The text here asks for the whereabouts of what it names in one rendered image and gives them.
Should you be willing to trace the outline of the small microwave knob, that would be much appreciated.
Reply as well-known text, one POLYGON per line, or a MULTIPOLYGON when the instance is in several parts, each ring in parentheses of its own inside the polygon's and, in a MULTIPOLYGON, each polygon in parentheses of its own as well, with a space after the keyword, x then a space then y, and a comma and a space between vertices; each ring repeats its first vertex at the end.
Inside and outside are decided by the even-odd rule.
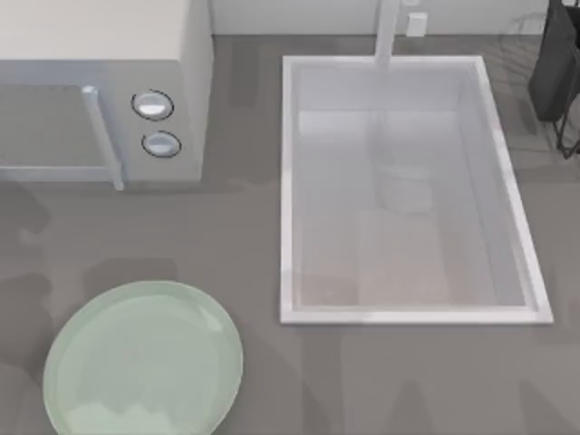
POLYGON ((182 150, 179 138, 164 130, 144 135, 140 144, 144 151, 157 159, 171 159, 182 150))

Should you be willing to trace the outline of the white wall socket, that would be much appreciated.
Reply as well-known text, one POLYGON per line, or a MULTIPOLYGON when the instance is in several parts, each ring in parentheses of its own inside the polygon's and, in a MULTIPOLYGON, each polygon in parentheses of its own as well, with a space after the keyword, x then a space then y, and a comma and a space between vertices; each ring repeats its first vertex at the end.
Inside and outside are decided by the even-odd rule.
POLYGON ((409 13, 406 36, 424 37, 427 34, 428 18, 428 14, 424 12, 409 13))

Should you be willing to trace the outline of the white sink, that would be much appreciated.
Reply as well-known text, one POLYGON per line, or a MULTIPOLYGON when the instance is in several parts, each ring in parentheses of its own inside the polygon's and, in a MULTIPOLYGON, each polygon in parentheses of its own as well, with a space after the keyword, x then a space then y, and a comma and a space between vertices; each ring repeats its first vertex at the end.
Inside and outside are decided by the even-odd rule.
POLYGON ((286 56, 284 324, 551 324, 476 55, 286 56))

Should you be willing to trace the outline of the pale green plate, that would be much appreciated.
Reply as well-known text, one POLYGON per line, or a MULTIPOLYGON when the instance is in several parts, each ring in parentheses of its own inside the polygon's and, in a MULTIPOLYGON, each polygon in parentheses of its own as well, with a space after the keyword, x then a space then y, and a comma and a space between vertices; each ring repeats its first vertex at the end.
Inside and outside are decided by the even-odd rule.
POLYGON ((57 435, 213 435, 242 384, 244 347, 212 296, 173 281, 117 286, 54 337, 43 405, 57 435))

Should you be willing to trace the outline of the tall white tap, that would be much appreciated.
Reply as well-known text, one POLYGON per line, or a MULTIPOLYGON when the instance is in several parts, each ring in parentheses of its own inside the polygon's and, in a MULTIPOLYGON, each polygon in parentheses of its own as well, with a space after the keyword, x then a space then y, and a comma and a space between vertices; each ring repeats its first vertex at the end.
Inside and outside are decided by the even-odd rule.
POLYGON ((400 9, 401 0, 379 0, 374 52, 374 62, 377 68, 388 68, 400 9))

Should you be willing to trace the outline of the pale microwave oven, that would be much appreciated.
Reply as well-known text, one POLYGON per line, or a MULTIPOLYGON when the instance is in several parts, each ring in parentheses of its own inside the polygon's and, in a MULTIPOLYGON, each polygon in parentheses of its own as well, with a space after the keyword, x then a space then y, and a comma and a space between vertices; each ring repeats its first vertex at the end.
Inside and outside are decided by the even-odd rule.
POLYGON ((96 87, 125 188, 200 180, 213 62, 208 0, 0 0, 0 84, 96 87), (133 111, 147 90, 173 100, 169 118, 133 111), (144 151, 155 131, 178 137, 180 154, 144 151))

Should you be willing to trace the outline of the large microwave knob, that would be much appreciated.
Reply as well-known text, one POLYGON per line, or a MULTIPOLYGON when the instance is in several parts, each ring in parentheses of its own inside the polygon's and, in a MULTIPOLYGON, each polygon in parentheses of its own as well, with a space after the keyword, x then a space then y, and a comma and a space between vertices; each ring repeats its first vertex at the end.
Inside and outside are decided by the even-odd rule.
POLYGON ((148 121, 166 120, 175 110, 173 100, 165 92, 158 90, 133 94, 130 105, 137 115, 148 121))

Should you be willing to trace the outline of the microwave oven door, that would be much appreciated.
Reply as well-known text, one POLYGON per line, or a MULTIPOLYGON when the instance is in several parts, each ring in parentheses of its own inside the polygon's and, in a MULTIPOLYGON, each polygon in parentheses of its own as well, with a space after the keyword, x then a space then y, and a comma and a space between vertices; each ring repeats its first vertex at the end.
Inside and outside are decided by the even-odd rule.
POLYGON ((0 84, 0 181, 112 184, 81 88, 0 84))

